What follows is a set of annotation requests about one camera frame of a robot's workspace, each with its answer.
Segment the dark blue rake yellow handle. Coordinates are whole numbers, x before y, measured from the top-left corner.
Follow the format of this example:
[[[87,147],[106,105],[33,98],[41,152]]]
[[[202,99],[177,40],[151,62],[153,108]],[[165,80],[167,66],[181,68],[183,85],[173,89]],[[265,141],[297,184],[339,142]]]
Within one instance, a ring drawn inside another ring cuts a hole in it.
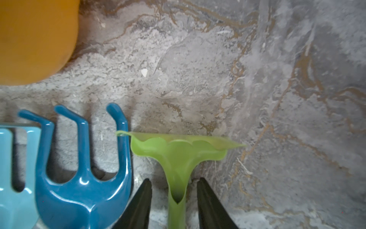
[[[65,183],[53,182],[46,173],[54,123],[28,110],[18,113],[21,118],[41,126],[35,166],[35,202],[40,218],[50,229],[105,229],[119,219],[130,197],[132,164],[129,137],[117,138],[117,174],[110,180],[99,180],[92,173],[87,120],[62,105],[57,105],[54,110],[77,125],[78,170]]]

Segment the light green rake wooden handle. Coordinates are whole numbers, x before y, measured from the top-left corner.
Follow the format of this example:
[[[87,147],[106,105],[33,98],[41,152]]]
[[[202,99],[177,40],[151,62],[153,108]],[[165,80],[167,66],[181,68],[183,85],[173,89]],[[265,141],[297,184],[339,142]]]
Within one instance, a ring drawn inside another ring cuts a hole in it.
[[[244,144],[221,136],[174,135],[117,131],[130,136],[137,156],[151,157],[163,168],[168,183],[168,228],[184,229],[186,190],[193,170],[204,161],[220,161]]]

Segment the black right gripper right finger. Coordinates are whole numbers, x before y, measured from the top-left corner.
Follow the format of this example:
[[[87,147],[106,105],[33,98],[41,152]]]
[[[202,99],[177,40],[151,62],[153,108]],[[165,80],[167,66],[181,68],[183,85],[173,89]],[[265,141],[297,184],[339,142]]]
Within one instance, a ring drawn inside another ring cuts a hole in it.
[[[204,177],[197,182],[197,201],[200,229],[238,229]]]

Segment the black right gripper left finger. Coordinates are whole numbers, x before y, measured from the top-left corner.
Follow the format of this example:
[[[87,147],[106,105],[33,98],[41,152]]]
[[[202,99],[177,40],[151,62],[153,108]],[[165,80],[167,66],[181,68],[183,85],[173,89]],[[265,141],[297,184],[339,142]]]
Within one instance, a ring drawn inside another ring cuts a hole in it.
[[[113,229],[147,229],[152,201],[152,183],[146,178]]]

